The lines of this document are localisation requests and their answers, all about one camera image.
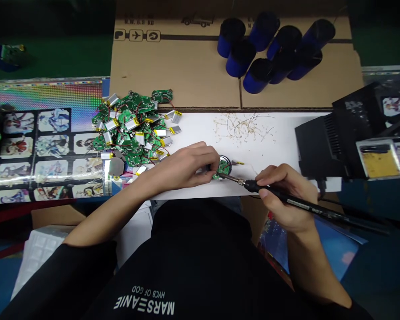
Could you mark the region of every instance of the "hand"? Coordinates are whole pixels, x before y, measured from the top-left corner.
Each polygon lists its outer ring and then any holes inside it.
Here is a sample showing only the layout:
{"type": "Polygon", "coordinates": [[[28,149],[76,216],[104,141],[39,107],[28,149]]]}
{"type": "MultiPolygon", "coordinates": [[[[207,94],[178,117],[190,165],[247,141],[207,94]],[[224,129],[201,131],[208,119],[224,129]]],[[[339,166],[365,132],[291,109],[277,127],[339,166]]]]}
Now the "hand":
{"type": "Polygon", "coordinates": [[[155,167],[142,173],[135,183],[142,183],[152,196],[169,190],[191,188],[209,183],[219,166],[219,154],[205,142],[197,142],[177,150],[155,167]],[[196,174],[198,169],[210,164],[206,174],[196,174]]]}
{"type": "MultiPolygon", "coordinates": [[[[284,189],[292,196],[317,204],[317,188],[288,164],[268,166],[255,178],[258,185],[272,184],[284,189]]],[[[259,190],[265,206],[273,213],[275,220],[288,232],[302,233],[315,229],[313,215],[305,210],[283,204],[279,198],[266,189],[259,190]]]]}

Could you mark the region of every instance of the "black device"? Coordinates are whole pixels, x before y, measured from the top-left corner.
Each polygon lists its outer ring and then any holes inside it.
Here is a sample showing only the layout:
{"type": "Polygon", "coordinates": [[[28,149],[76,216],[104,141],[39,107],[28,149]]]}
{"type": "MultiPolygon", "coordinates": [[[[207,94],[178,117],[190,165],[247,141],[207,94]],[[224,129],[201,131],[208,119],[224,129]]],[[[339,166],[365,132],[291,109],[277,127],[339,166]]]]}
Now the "black device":
{"type": "Polygon", "coordinates": [[[318,181],[330,176],[367,178],[356,142],[377,137],[386,129],[375,94],[377,85],[335,101],[331,114],[295,128],[303,176],[318,181]]]}

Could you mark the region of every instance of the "rainbow holographic strip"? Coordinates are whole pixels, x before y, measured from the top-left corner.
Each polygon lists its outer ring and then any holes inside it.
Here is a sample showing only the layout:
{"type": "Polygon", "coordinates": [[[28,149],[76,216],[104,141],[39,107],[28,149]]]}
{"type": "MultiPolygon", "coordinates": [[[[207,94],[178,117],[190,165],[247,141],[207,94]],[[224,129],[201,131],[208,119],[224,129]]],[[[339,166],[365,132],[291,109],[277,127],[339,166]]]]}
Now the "rainbow holographic strip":
{"type": "Polygon", "coordinates": [[[92,131],[101,103],[102,79],[0,82],[0,104],[14,111],[72,108],[71,131],[92,131]]]}

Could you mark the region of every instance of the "white table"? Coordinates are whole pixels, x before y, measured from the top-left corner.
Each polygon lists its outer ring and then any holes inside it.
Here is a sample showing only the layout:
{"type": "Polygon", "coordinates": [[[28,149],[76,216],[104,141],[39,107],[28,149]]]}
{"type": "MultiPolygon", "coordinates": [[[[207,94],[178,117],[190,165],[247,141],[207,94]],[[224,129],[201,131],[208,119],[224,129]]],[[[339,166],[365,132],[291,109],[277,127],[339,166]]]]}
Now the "white table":
{"type": "MultiPolygon", "coordinates": [[[[298,146],[295,127],[327,113],[184,113],[179,126],[182,132],[171,136],[173,144],[166,149],[173,153],[190,144],[205,141],[219,154],[245,165],[233,166],[231,175],[253,179],[270,164],[287,163],[296,170],[298,146]]],[[[174,125],[166,121],[167,126],[174,125]]],[[[341,178],[328,178],[327,192],[341,190],[341,178]]],[[[186,199],[220,196],[251,195],[244,187],[227,180],[213,180],[209,184],[165,192],[154,200],[186,199]]]]}

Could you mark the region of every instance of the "black and blue cylinder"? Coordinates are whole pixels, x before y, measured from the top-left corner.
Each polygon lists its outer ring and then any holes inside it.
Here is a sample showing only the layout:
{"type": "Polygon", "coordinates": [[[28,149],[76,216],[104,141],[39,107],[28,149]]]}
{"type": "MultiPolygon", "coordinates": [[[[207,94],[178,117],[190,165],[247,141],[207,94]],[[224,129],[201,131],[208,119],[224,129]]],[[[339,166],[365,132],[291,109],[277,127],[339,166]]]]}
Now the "black and blue cylinder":
{"type": "Polygon", "coordinates": [[[287,76],[290,80],[302,79],[307,73],[318,66],[323,59],[323,53],[320,51],[316,52],[313,56],[299,56],[298,65],[293,69],[287,76]]]}
{"type": "Polygon", "coordinates": [[[273,63],[268,59],[256,59],[247,71],[243,87],[248,93],[260,93],[271,80],[273,63]]]}
{"type": "Polygon", "coordinates": [[[232,46],[226,61],[226,72],[235,78],[242,77],[256,55],[255,46],[248,40],[241,40],[232,46]]]}
{"type": "Polygon", "coordinates": [[[336,30],[332,22],[326,19],[315,21],[303,35],[300,48],[313,46],[315,51],[321,50],[335,37],[336,30]]]}
{"type": "Polygon", "coordinates": [[[224,58],[228,58],[234,43],[243,39],[246,33],[244,22],[237,18],[225,19],[221,24],[218,40],[218,53],[224,58]]]}
{"type": "Polygon", "coordinates": [[[290,25],[282,27],[268,48],[267,58],[272,60],[282,50],[294,51],[299,46],[301,40],[302,32],[298,28],[290,25]]]}
{"type": "Polygon", "coordinates": [[[255,45],[256,51],[264,51],[280,27],[280,20],[272,12],[261,12],[253,24],[249,41],[255,45]]]}
{"type": "Polygon", "coordinates": [[[270,84],[279,84],[296,67],[296,55],[292,51],[282,51],[274,59],[270,84]]]}

